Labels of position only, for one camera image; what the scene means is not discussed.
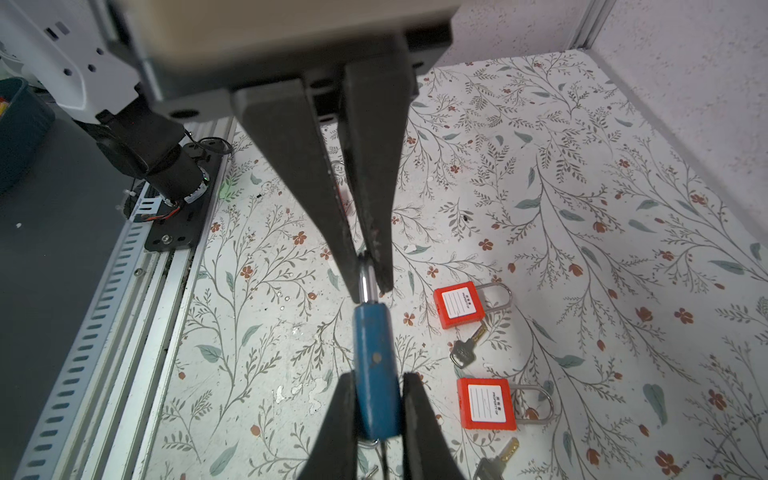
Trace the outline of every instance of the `dark gray floor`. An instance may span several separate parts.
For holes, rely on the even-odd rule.
[[[29,172],[0,195],[0,478],[13,476],[82,323],[130,185],[58,110]]]

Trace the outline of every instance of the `speckled wall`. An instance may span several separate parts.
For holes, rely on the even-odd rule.
[[[568,48],[588,0],[474,0],[453,17],[453,46],[438,66]]]
[[[768,2],[618,0],[593,45],[768,230]]]

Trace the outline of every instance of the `screw hole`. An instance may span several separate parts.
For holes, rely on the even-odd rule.
[[[333,80],[330,78],[323,78],[321,80],[315,80],[310,84],[310,88],[325,88],[333,84]]]
[[[183,118],[192,118],[199,115],[200,112],[197,110],[176,110],[170,113],[171,117],[183,119]]]

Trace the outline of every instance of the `black cable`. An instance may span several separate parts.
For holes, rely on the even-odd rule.
[[[192,134],[185,128],[184,133],[187,134],[189,139],[192,141],[193,144],[197,145],[198,147],[202,148],[205,151],[209,151],[212,154],[217,155],[229,155],[234,151],[234,148],[232,148],[232,144],[226,140],[224,140],[222,137],[205,137],[201,138],[200,140],[195,140],[192,138]],[[219,140],[224,143],[224,146],[226,147],[225,150],[217,150],[215,148],[211,148],[210,145],[204,145],[203,142],[206,140]]]

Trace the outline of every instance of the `white label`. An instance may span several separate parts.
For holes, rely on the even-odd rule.
[[[448,311],[448,318],[469,315],[478,310],[475,303],[472,302],[472,296],[469,295],[469,288],[466,286],[456,290],[450,290],[442,293],[442,302]]]
[[[470,384],[468,389],[469,411],[472,413],[473,422],[504,423],[507,421],[500,386]]]

